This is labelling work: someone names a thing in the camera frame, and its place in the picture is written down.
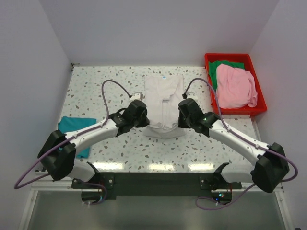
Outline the white t shirt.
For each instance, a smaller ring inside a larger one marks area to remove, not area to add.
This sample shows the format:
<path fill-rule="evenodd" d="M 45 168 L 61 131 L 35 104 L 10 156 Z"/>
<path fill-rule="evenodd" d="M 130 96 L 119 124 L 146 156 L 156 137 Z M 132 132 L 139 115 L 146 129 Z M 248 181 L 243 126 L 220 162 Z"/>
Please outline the white t shirt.
<path fill-rule="evenodd" d="M 149 125 L 143 132 L 144 136 L 169 139 L 186 134 L 178 126 L 178 104 L 182 101 L 183 93 L 184 77 L 181 74 L 145 77 L 145 104 Z"/>

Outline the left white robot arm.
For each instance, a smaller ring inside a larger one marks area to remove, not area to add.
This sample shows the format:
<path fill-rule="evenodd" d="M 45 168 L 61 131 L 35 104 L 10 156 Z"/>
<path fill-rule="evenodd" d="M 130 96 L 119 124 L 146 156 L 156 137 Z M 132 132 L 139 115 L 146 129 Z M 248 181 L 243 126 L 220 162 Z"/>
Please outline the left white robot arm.
<path fill-rule="evenodd" d="M 90 162 L 78 162 L 75 156 L 100 141 L 116 138 L 135 127 L 149 125 L 146 116 L 146 104 L 134 100 L 123 113 L 113 113 L 92 126 L 68 133 L 56 130 L 43 145 L 38 159 L 54 181 L 70 177 L 94 188 L 99 184 L 98 169 Z"/>

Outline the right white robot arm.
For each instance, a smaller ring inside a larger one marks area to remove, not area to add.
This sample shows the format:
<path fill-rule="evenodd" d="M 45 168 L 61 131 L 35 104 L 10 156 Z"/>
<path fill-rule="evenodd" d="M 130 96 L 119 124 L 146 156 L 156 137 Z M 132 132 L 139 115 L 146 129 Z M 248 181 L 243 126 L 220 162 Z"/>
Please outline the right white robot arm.
<path fill-rule="evenodd" d="M 196 133 L 215 139 L 239 153 L 250 166 L 232 168 L 224 163 L 215 170 L 214 184 L 225 188 L 230 183 L 253 183 L 264 192 L 271 193 L 289 172 L 283 147 L 269 145 L 251 138 L 223 121 L 213 112 L 203 113 L 191 98 L 178 104 L 179 127 L 191 128 Z"/>

